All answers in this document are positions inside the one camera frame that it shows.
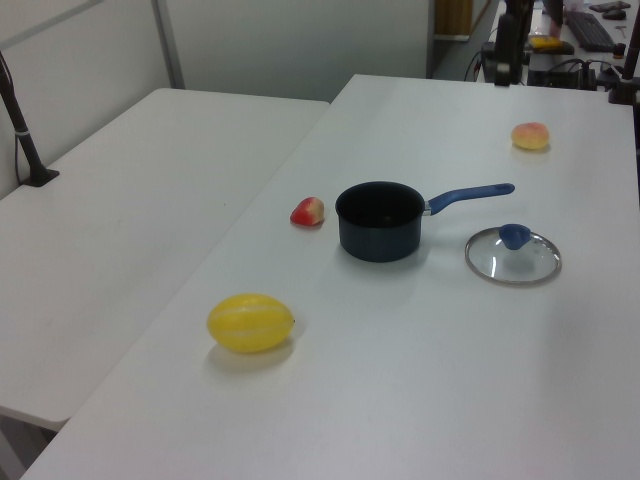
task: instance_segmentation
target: lid knob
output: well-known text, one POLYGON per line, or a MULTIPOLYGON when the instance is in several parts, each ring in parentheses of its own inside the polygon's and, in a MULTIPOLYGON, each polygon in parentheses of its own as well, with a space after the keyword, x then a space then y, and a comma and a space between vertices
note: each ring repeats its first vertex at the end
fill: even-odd
POLYGON ((531 230, 524 225, 517 223, 507 223, 500 227, 498 231, 504 246, 509 250, 520 250, 529 240, 531 240, 531 230))

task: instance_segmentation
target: yellow melon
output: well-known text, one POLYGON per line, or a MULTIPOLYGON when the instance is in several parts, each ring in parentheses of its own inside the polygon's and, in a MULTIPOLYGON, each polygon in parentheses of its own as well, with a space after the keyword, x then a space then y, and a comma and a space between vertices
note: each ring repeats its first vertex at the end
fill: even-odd
POLYGON ((211 310, 207 328, 222 346, 235 352, 259 352, 282 342, 295 320, 280 301, 260 293, 234 295, 211 310))

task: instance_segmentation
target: pot lid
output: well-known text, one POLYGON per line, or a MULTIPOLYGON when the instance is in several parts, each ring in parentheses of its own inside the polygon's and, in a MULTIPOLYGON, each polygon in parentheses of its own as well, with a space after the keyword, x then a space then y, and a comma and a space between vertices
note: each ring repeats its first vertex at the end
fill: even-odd
POLYGON ((467 265, 487 280, 506 285, 536 285, 562 268, 558 248, 527 227, 507 224, 476 233, 465 248, 467 265))

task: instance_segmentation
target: black saucepan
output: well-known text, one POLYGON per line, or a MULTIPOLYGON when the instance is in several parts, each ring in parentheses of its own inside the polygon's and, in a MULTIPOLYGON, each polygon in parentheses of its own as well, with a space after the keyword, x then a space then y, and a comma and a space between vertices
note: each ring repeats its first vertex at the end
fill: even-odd
POLYGON ((336 201, 340 243, 356 258, 392 262, 420 244, 422 217, 435 215, 460 200, 508 195, 510 183, 443 193, 428 202, 411 187, 393 182, 369 182, 343 192, 336 201))

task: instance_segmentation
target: floor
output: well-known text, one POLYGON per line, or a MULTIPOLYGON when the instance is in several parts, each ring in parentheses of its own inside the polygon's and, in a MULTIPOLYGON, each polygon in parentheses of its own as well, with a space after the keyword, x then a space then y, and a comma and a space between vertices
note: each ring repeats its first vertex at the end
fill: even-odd
MULTIPOLYGON (((435 42, 433 78, 464 81, 465 71, 473 56, 480 51, 482 43, 489 38, 493 19, 498 10, 498 3, 499 0, 491 0, 491 4, 478 21, 478 25, 471 33, 468 41, 435 42)), ((472 73, 470 71, 467 81, 471 79, 472 73)))

